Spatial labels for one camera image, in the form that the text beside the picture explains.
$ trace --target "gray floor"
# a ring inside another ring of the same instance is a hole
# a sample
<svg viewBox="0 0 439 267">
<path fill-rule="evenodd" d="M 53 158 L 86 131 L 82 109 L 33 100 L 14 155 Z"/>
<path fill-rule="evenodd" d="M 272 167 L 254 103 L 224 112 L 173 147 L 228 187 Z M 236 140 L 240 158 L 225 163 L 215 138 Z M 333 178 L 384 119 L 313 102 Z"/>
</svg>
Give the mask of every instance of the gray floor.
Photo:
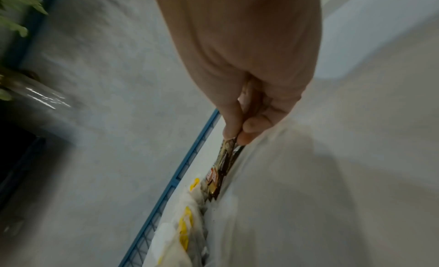
<svg viewBox="0 0 439 267">
<path fill-rule="evenodd" d="M 0 266 L 116 266 L 214 108 L 154 0 L 57 0 L 49 13 L 24 66 L 75 110 L 12 116 L 49 139 L 0 216 Z"/>
</svg>

